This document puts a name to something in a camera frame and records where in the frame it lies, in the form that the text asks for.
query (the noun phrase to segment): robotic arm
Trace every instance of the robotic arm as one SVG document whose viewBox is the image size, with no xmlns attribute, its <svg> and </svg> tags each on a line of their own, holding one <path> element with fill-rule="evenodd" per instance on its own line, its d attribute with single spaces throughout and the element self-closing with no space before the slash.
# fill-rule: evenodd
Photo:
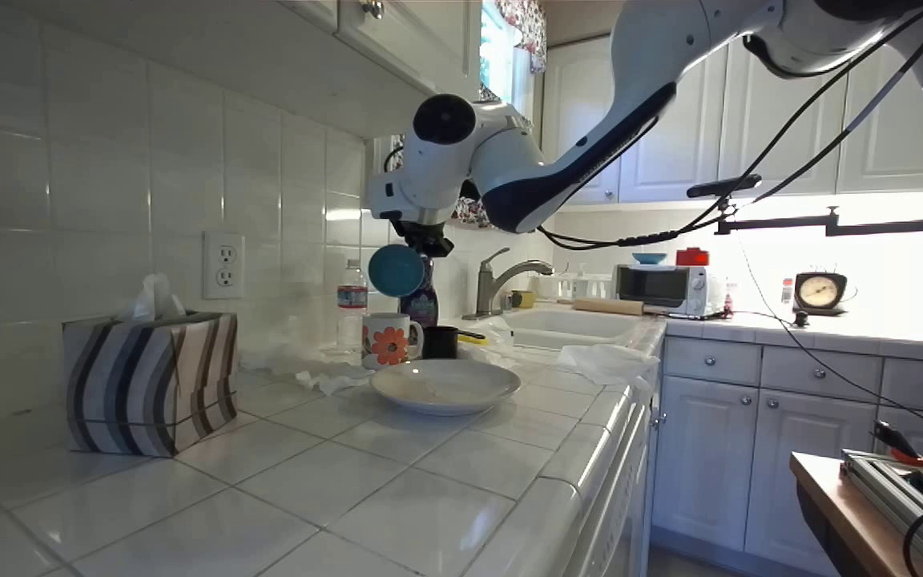
<svg viewBox="0 0 923 577">
<path fill-rule="evenodd" d="M 498 227 L 529 235 L 651 133 L 675 97 L 679 73 L 726 42 L 744 35 L 776 78 L 813 78 L 837 70 L 921 8 L 923 0 L 625 0 L 612 32 L 617 103 L 569 155 L 538 163 L 508 105 L 432 97 L 414 117 L 401 168 L 373 184 L 364 204 L 426 256 L 451 251 L 442 225 L 457 197 L 484 200 Z M 923 23 L 890 44 L 915 56 L 921 42 Z"/>
</svg>

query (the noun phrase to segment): tissue box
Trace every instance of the tissue box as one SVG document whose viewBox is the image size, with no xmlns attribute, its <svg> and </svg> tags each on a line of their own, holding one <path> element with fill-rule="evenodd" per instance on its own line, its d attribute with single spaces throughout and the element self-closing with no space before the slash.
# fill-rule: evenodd
<svg viewBox="0 0 923 577">
<path fill-rule="evenodd" d="M 180 454 L 236 416 L 235 313 L 65 323 L 66 426 L 77 448 Z"/>
</svg>

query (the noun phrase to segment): cabinet handle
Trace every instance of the cabinet handle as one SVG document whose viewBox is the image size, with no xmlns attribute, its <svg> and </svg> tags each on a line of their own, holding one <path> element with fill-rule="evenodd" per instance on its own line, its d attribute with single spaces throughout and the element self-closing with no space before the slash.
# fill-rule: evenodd
<svg viewBox="0 0 923 577">
<path fill-rule="evenodd" d="M 386 19 L 387 4 L 386 0 L 359 0 L 359 10 L 361 10 L 361 16 Z"/>
</svg>

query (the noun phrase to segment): microwave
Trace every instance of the microwave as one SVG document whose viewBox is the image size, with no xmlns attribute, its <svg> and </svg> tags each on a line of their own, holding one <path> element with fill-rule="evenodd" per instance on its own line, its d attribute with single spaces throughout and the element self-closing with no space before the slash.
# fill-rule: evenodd
<svg viewBox="0 0 923 577">
<path fill-rule="evenodd" d="M 665 316 L 707 316 L 726 307 L 707 266 L 617 266 L 617 295 Z"/>
</svg>

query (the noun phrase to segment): wall outlet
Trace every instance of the wall outlet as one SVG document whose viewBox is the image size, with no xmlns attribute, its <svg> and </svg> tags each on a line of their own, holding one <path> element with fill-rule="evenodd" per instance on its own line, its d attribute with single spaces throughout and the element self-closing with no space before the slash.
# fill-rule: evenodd
<svg viewBox="0 0 923 577">
<path fill-rule="evenodd" d="M 236 301 L 244 299 L 244 235 L 207 232 L 205 235 L 205 299 Z"/>
</svg>

